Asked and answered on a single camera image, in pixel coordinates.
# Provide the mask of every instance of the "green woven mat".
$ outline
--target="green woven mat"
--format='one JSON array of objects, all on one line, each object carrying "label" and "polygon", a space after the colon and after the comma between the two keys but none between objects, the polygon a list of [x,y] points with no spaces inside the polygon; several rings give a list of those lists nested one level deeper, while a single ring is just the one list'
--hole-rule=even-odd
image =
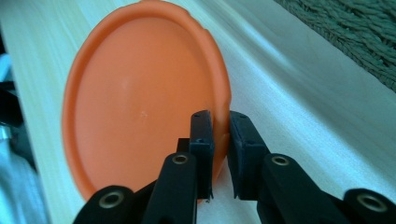
[{"label": "green woven mat", "polygon": [[396,0],[275,0],[396,92]]}]

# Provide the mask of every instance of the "round orange object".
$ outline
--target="round orange object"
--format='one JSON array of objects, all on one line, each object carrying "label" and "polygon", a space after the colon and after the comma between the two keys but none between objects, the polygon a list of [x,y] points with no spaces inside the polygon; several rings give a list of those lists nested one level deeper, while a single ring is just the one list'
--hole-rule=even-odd
[{"label": "round orange object", "polygon": [[82,196],[109,185],[136,191],[157,179],[200,110],[212,116],[216,178],[230,101],[219,49],[186,10],[160,1],[115,10],[82,45],[64,95],[64,150]]}]

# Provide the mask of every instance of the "orange plate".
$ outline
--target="orange plate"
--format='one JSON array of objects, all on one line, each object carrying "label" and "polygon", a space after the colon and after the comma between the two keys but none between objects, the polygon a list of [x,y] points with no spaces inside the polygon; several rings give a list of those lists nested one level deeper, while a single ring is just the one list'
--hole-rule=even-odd
[{"label": "orange plate", "polygon": [[74,60],[64,96],[64,150],[85,199],[158,178],[190,117],[210,110],[214,177],[229,139],[230,84],[210,33],[176,5],[144,1],[105,17]]}]

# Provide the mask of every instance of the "light wood surface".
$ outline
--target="light wood surface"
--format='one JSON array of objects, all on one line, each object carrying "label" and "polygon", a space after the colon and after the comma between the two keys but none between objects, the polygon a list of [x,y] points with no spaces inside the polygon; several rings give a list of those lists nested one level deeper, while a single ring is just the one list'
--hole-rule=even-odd
[{"label": "light wood surface", "polygon": [[[0,22],[52,223],[84,204],[64,157],[61,115],[79,47],[108,13],[133,1],[0,1]],[[396,202],[396,94],[273,1],[171,1],[216,39],[232,109],[273,152],[292,156],[325,191],[367,188]],[[226,166],[198,223],[257,223],[233,199]]]}]

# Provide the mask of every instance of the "metal rivet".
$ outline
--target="metal rivet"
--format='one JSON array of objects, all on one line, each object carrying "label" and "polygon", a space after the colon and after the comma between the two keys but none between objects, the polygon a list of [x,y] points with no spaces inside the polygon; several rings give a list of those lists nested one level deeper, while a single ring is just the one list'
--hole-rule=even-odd
[{"label": "metal rivet", "polygon": [[289,165],[289,160],[281,156],[274,156],[271,161],[276,165]]},{"label": "metal rivet", "polygon": [[102,196],[99,201],[99,206],[103,208],[113,208],[122,203],[123,199],[124,196],[121,191],[112,191]]},{"label": "metal rivet", "polygon": [[175,164],[178,164],[178,165],[184,164],[184,163],[186,163],[188,160],[189,160],[189,158],[187,158],[187,157],[184,156],[184,155],[177,155],[177,156],[175,156],[174,158],[172,158],[172,161],[173,161]]},{"label": "metal rivet", "polygon": [[375,212],[382,213],[388,210],[386,204],[377,199],[375,196],[367,193],[358,195],[358,202],[361,203],[361,205],[363,205],[364,207]]}]

